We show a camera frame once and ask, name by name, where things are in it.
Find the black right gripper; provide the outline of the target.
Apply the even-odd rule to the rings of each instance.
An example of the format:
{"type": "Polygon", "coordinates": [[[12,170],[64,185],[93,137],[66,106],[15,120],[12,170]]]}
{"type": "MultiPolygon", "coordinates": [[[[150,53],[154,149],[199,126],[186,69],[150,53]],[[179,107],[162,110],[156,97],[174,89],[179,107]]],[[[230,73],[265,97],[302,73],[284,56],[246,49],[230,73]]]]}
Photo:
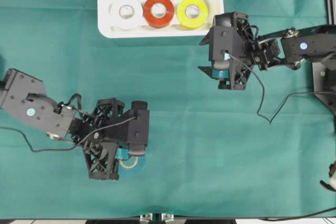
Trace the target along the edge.
{"type": "MultiPolygon", "coordinates": [[[[234,27],[234,47],[232,53],[223,53],[223,61],[214,61],[213,68],[198,66],[198,69],[210,78],[218,81],[220,90],[245,90],[252,65],[246,55],[248,46],[255,39],[247,14],[239,12],[224,13],[214,16],[214,26],[234,27]]],[[[199,42],[200,46],[208,45],[211,29],[199,42]]]]}

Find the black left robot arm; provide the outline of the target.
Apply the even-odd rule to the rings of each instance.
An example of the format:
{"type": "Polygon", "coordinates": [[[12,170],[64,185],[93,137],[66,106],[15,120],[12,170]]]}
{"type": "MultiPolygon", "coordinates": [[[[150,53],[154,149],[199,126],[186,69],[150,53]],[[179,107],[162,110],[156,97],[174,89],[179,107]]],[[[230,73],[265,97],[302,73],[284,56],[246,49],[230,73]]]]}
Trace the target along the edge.
{"type": "Polygon", "coordinates": [[[83,150],[89,178],[119,179],[123,158],[142,157],[149,138],[150,111],[144,101],[133,101],[129,110],[116,98],[101,99],[92,113],[82,110],[81,95],[56,102],[46,94],[40,79],[14,68],[1,81],[1,109],[23,123],[44,131],[54,140],[71,137],[83,150]]]}

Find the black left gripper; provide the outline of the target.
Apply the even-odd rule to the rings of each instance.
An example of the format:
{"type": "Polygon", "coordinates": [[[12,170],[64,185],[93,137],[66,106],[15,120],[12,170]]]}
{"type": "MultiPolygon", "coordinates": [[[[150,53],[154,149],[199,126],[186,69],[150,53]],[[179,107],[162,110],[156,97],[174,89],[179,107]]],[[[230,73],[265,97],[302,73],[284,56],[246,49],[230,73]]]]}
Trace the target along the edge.
{"type": "MultiPolygon", "coordinates": [[[[134,110],[147,110],[145,101],[132,101],[134,110]]],[[[98,100],[92,113],[83,113],[82,119],[71,134],[74,143],[81,147],[89,178],[118,180],[119,161],[129,159],[128,149],[118,148],[107,130],[121,125],[124,103],[116,98],[98,100]]]]}

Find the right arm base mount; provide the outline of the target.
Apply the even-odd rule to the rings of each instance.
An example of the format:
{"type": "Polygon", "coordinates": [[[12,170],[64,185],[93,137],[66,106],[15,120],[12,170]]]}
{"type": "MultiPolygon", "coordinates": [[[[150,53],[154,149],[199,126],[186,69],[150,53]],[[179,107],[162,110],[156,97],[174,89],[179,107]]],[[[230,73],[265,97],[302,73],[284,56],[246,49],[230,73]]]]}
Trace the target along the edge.
{"type": "Polygon", "coordinates": [[[335,115],[335,70],[314,62],[312,76],[315,96],[335,115]]]}

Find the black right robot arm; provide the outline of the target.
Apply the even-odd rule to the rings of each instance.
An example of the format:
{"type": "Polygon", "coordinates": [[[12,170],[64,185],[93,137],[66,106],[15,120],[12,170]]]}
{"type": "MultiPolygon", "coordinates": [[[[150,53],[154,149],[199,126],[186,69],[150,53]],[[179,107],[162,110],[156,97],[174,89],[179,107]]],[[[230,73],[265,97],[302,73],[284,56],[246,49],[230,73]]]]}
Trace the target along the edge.
{"type": "Polygon", "coordinates": [[[219,89],[244,90],[254,66],[259,70],[301,67],[301,61],[322,64],[328,88],[335,87],[335,26],[288,28],[260,36],[259,29],[240,12],[215,15],[200,42],[208,45],[210,66],[199,70],[219,81],[219,89]]]}

